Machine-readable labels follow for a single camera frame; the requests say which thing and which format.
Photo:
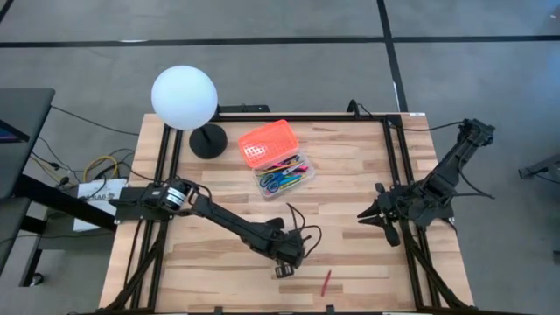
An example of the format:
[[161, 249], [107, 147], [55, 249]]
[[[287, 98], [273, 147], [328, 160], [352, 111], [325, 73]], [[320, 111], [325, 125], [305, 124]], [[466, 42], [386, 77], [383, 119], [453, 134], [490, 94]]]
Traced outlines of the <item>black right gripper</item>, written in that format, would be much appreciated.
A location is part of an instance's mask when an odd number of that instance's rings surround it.
[[397, 185], [386, 190], [382, 183], [374, 185], [378, 192], [375, 204], [357, 215], [360, 224], [373, 225], [381, 228], [390, 246], [398, 246], [400, 236], [394, 227], [394, 223], [403, 219], [410, 219], [408, 210], [405, 210], [409, 198], [414, 192], [413, 185]]

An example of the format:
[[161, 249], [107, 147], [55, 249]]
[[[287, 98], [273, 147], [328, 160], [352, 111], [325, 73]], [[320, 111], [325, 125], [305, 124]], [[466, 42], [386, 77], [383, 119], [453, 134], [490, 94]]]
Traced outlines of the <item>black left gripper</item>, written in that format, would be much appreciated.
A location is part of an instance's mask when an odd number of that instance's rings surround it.
[[305, 240], [301, 229], [295, 225], [284, 232], [284, 220], [279, 217], [260, 223], [259, 226], [262, 238], [268, 242], [262, 254], [276, 261], [276, 277], [293, 276], [305, 257]]

